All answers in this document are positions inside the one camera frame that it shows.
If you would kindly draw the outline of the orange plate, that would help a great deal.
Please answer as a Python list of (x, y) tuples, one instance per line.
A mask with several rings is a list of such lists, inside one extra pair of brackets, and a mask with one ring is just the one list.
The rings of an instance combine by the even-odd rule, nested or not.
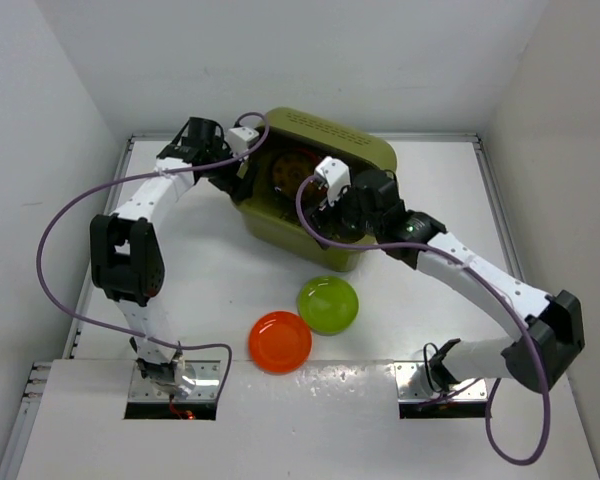
[(318, 163), (321, 160), (321, 157), (314, 151), (306, 149), (306, 148), (289, 148), (281, 150), (276, 157), (282, 157), (284, 155), (290, 154), (298, 154), (302, 155), (306, 158), (309, 158), (312, 162)]
[(248, 336), (251, 360), (270, 374), (287, 374), (308, 360), (312, 350), (312, 333), (295, 313), (270, 312), (255, 322)]

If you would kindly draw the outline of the green plate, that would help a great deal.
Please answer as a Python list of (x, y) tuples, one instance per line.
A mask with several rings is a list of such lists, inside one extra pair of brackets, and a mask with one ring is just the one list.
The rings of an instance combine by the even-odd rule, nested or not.
[(357, 318), (359, 298), (340, 277), (322, 275), (308, 280), (296, 297), (299, 316), (316, 333), (337, 335)]

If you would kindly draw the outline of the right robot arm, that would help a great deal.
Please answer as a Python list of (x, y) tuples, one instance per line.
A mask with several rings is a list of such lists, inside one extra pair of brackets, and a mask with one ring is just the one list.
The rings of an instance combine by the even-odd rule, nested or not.
[(351, 175), (330, 159), (307, 180), (326, 190), (314, 208), (300, 209), (302, 225), (321, 245), (335, 247), (327, 225), (370, 235), (374, 248), (450, 287), (506, 333), (469, 342), (447, 341), (428, 362), (433, 387), (447, 390), (474, 377), (508, 378), (546, 394), (583, 350), (579, 299), (551, 295), (489, 263), (430, 215), (406, 208), (396, 177), (371, 169)]

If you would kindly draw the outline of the olive green dish rack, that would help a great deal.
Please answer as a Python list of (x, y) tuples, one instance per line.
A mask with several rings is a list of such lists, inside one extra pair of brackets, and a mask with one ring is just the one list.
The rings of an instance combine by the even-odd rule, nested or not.
[(253, 195), (233, 203), (246, 228), (260, 240), (333, 271), (355, 269), (360, 251), (321, 247), (298, 220), (296, 197), (290, 200), (273, 189), (273, 160), (283, 149), (306, 148), (321, 157), (318, 164), (331, 156), (342, 160), (349, 166), (350, 174), (356, 175), (369, 169), (396, 171), (395, 151), (378, 137), (293, 108), (274, 108), (266, 113), (266, 118), (269, 135), (248, 159), (259, 164)]

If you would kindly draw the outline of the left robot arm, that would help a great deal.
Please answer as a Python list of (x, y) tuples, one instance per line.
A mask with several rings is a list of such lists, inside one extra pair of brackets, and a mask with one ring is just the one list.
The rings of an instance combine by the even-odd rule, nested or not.
[(141, 376), (172, 399), (190, 394), (195, 380), (158, 297), (166, 278), (159, 227), (202, 178), (235, 194), (242, 163), (268, 133), (241, 123), (224, 130), (215, 121), (191, 117), (160, 150), (151, 175), (130, 198), (91, 220), (92, 282), (123, 314)]

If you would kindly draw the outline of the brown patterned plate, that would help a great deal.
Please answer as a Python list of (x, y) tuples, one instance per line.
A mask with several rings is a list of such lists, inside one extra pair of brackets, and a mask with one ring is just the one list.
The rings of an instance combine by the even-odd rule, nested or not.
[(271, 166), (273, 189), (285, 198), (293, 200), (301, 183), (314, 173), (317, 164), (298, 154), (276, 157)]

